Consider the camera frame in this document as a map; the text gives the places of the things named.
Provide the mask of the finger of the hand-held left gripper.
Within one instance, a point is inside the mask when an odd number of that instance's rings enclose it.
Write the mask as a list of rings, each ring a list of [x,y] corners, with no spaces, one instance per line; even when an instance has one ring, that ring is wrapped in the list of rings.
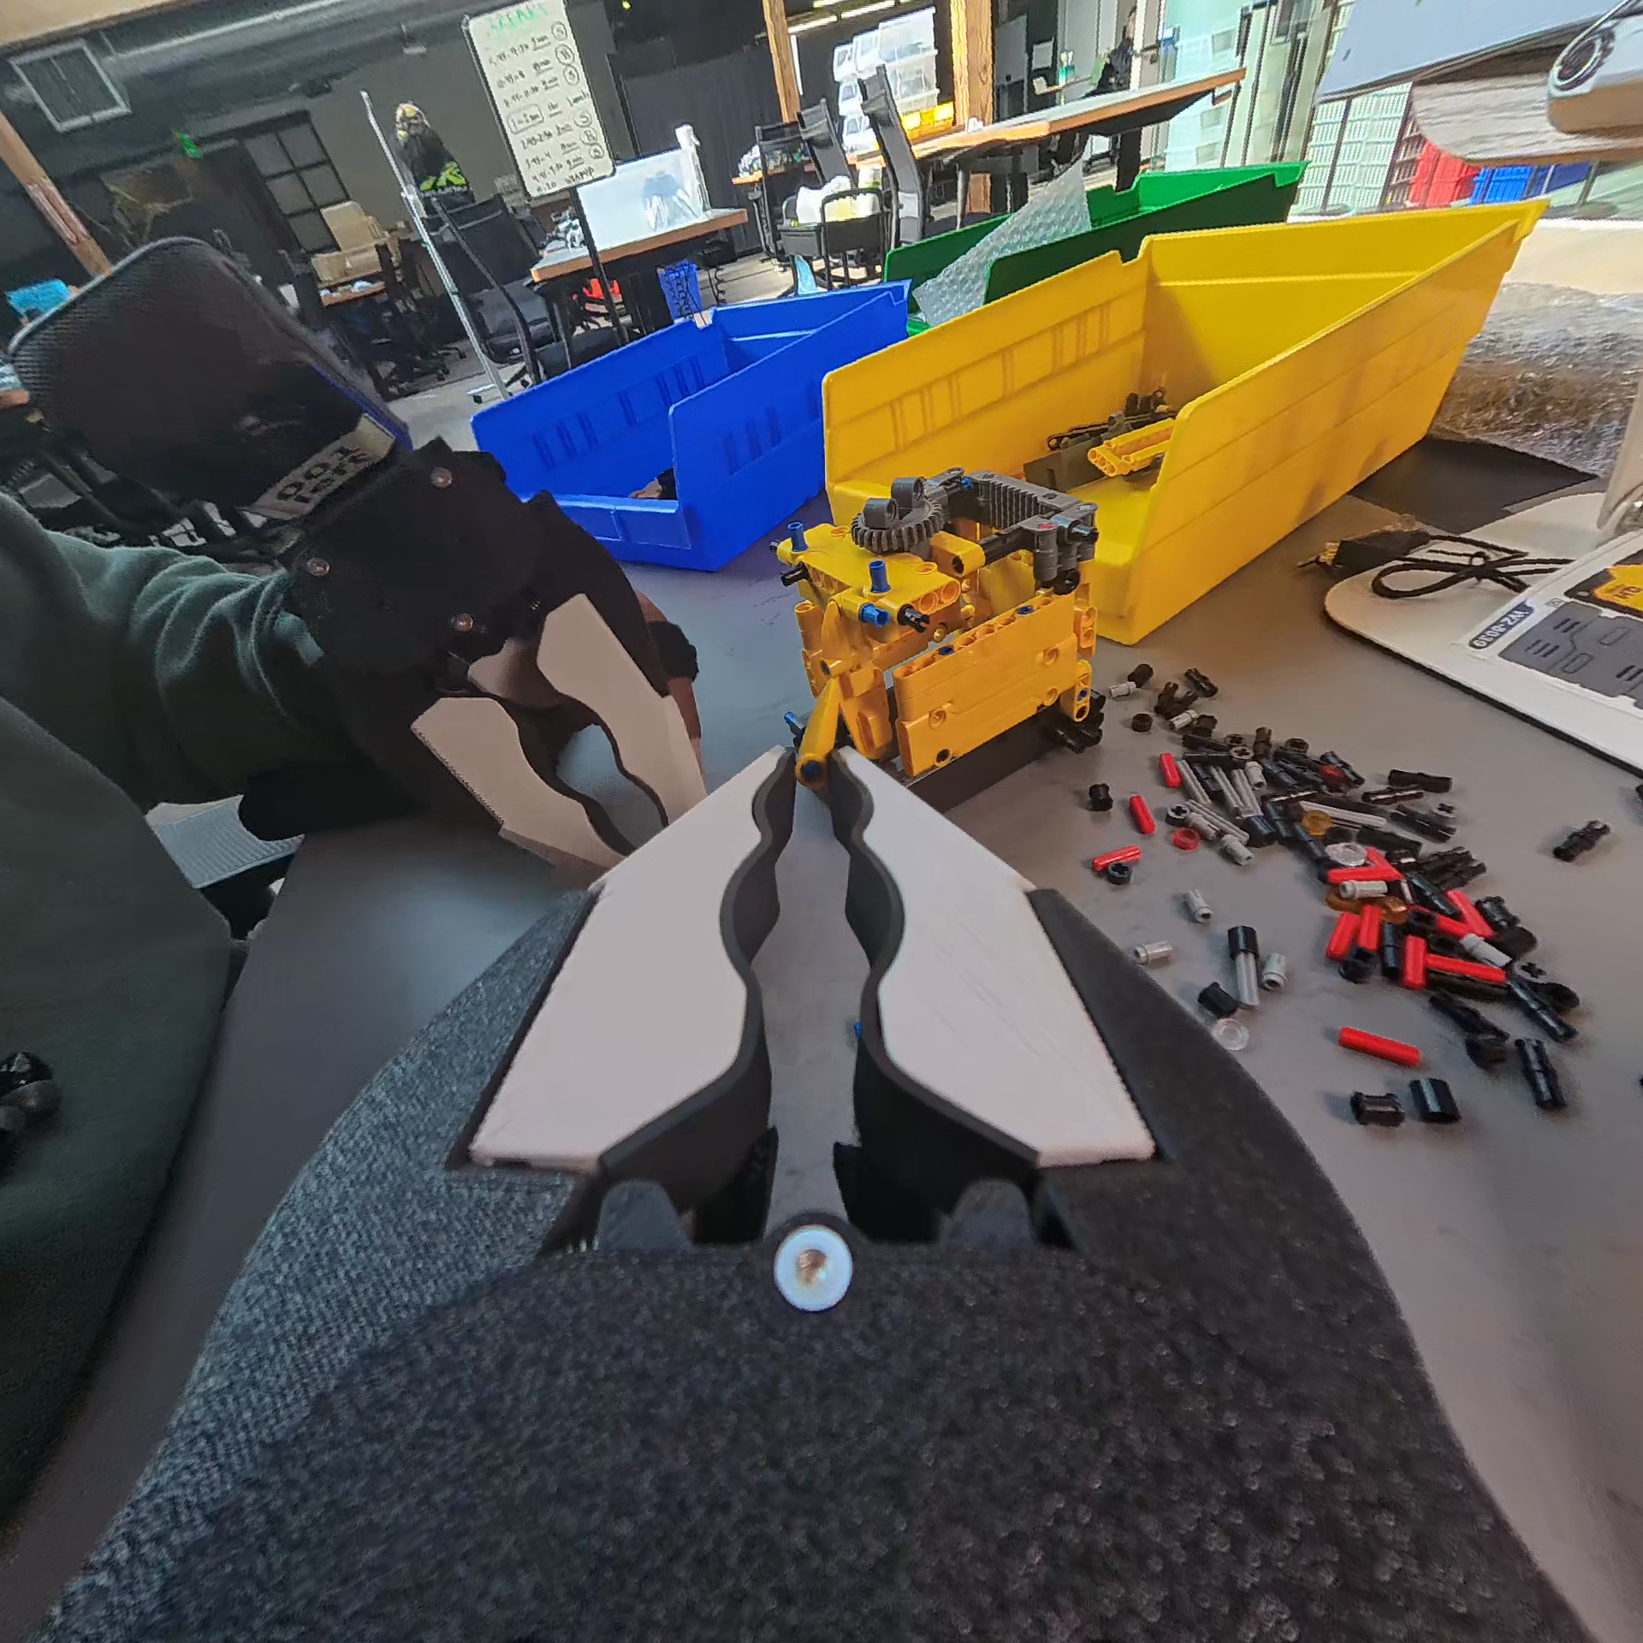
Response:
[[[500,822],[506,842],[596,871],[613,871],[636,851],[598,803],[534,765],[510,701],[485,691],[443,694],[421,710],[413,736]]]
[[[620,636],[591,596],[545,611],[529,639],[468,664],[468,681],[510,701],[524,723],[535,768],[565,776],[573,743],[591,728],[605,743],[613,788],[626,788],[676,822],[707,800],[707,772],[697,765],[683,714],[671,699],[671,675],[692,680],[692,645],[668,622],[660,604],[640,596],[640,629]]]

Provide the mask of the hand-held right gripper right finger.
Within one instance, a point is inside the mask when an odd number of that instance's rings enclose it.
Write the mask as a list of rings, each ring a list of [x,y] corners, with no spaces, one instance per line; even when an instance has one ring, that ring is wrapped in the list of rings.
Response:
[[[966,1202],[1026,1238],[1095,1244],[1158,1190],[1158,1136],[1090,1007],[1100,940],[865,753],[834,756],[843,915],[867,959],[843,1209],[877,1241],[937,1241]]]

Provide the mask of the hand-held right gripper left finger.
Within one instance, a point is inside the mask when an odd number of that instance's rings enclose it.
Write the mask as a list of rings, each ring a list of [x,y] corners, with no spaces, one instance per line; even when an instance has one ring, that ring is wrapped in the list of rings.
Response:
[[[467,1155],[573,1177],[564,1241],[626,1182],[703,1244],[766,1230],[777,1127],[755,974],[780,919],[797,756],[766,748],[591,888],[500,1066]]]

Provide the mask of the yellow lego vehicle model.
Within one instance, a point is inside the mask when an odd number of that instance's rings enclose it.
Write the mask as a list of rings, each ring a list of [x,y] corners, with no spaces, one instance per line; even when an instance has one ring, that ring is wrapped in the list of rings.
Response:
[[[814,699],[852,673],[855,745],[948,776],[1021,727],[1098,736],[1098,504],[992,468],[904,475],[774,544]]]

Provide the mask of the lego sticker sheet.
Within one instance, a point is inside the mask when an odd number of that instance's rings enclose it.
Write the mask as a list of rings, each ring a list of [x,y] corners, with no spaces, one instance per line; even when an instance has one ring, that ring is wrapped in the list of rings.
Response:
[[[1551,590],[1504,604],[1462,648],[1513,680],[1639,714],[1639,547],[1572,566]]]

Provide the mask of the black office chair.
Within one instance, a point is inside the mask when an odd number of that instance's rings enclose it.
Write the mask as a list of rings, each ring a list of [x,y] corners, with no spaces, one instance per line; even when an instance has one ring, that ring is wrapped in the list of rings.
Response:
[[[573,369],[571,345],[534,283],[540,247],[502,198],[448,202],[430,198],[438,247],[455,278],[463,310],[491,365],[510,365],[513,385],[543,385]]]
[[[873,130],[888,177],[888,207],[895,217],[892,247],[907,252],[927,237],[960,231],[966,224],[972,198],[964,168],[948,155],[916,156],[885,62],[857,84],[862,110]]]
[[[362,372],[379,399],[448,382],[447,346],[430,342],[405,305],[405,281],[386,240],[360,254],[362,274],[322,283],[322,256],[282,254],[302,324]]]
[[[892,214],[881,186],[862,185],[827,104],[755,130],[762,233],[791,268],[794,295],[881,281]]]

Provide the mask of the blue plastic bin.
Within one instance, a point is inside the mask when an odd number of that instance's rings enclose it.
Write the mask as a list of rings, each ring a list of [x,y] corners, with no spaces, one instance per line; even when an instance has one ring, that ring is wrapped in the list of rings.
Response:
[[[823,488],[823,379],[907,339],[904,281],[719,305],[473,414],[520,499],[626,566],[718,571]]]

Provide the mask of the standing desk with clear box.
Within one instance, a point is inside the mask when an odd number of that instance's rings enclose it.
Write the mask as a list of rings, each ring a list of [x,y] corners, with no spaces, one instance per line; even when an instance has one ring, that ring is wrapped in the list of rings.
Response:
[[[745,207],[713,207],[690,151],[626,160],[575,192],[529,207],[543,227],[534,283],[558,330],[654,334],[672,324],[660,272],[703,252],[739,254]]]

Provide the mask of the white notice board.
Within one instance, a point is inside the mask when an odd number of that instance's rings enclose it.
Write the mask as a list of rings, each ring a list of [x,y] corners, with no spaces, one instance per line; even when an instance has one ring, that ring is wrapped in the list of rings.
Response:
[[[616,175],[565,3],[468,12],[463,33],[529,202]]]

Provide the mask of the sticker sheet on board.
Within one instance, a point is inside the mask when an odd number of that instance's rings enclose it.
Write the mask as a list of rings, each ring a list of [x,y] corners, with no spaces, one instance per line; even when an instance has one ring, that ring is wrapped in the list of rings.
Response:
[[[1335,582],[1325,596],[1325,616],[1340,629],[1620,768],[1639,772],[1639,714],[1555,691],[1532,675],[1513,680],[1506,664],[1474,659],[1462,648],[1462,639],[1504,604],[1551,590],[1572,566],[1606,547],[1620,555],[1639,547],[1639,504],[1606,513],[1606,499],[1596,491],[1564,491],[1459,536],[1433,532],[1423,550],[1433,567],[1391,575],[1377,566]]]

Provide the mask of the green storage bin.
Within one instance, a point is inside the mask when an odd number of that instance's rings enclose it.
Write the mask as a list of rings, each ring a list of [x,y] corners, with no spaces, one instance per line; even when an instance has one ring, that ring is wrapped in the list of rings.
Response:
[[[1090,231],[1089,177],[1082,160],[1039,185],[1027,202],[972,227],[945,231],[921,247],[896,252],[896,274],[910,292],[913,329],[964,316],[1004,295],[1018,256],[1039,265]]]

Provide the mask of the yellow plastic bin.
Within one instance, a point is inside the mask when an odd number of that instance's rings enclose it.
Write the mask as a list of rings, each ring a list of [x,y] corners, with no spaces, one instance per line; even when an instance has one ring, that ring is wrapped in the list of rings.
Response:
[[[846,526],[901,475],[1021,475],[1165,390],[1175,430],[1098,504],[1095,604],[1136,645],[1427,438],[1543,200],[1147,237],[823,379]]]

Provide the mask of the grey bubble wrap sheet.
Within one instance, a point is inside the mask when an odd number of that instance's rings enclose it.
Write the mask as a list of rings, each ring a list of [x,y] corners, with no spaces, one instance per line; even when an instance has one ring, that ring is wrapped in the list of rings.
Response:
[[[1456,365],[1430,430],[1610,479],[1638,387],[1638,292],[1511,281]]]

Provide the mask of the blue plastic crate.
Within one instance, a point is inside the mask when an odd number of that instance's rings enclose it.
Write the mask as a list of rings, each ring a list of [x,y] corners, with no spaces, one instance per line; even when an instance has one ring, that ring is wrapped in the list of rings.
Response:
[[[1596,160],[1588,162],[1546,162],[1546,168],[1481,168],[1466,202],[1513,202],[1513,200],[1532,200],[1532,198],[1551,198],[1560,190],[1576,190],[1582,192],[1601,169]]]

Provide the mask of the yellow lego frame beam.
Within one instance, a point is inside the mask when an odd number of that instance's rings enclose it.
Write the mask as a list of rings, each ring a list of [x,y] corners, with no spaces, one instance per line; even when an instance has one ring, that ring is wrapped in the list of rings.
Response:
[[[1175,414],[1165,417],[1116,414],[1100,427],[1098,441],[1090,441],[1089,463],[1109,479],[1147,472],[1165,459],[1175,423],[1177,423]]]

